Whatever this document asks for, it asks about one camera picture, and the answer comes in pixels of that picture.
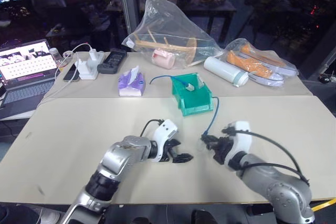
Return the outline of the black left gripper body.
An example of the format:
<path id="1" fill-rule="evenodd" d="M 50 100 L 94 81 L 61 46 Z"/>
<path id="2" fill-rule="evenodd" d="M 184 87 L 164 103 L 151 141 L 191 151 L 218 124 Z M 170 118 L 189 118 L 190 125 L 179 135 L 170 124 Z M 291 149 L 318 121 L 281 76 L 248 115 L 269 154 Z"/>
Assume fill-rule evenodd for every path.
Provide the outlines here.
<path id="1" fill-rule="evenodd" d="M 172 158 L 172 161 L 173 161 L 173 159 L 178 155 L 177 152 L 173 148 L 180 144 L 181 142 L 174 138 L 166 141 L 163 147 L 163 154 L 160 159 L 160 162 L 168 162 L 170 158 Z"/>

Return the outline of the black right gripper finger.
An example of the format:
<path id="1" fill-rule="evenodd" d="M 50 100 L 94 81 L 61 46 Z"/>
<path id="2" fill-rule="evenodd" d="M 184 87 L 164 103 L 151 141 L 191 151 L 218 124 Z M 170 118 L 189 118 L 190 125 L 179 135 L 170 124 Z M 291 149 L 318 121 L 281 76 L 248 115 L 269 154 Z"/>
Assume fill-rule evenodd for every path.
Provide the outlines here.
<path id="1" fill-rule="evenodd" d="M 201 140 L 205 144 L 210 144 L 210 143 L 218 143 L 219 138 L 217 138 L 216 136 L 213 136 L 213 135 L 203 134 L 201 136 Z"/>
<path id="2" fill-rule="evenodd" d="M 206 143 L 206 148 L 209 151 L 214 151 L 215 153 L 219 153 L 222 150 L 222 143 L 221 142 L 209 142 Z"/>

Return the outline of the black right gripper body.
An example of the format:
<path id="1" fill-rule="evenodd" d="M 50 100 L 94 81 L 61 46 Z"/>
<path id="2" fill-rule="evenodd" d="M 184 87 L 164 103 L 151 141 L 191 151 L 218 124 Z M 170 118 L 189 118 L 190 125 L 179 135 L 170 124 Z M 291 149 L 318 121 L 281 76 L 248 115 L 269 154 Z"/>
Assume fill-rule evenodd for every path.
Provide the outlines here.
<path id="1" fill-rule="evenodd" d="M 219 153 L 215 153 L 213 159 L 217 161 L 220 165 L 224 165 L 225 158 L 233 147 L 234 141 L 229 137 L 220 137 L 219 141 L 222 143 L 222 150 Z"/>

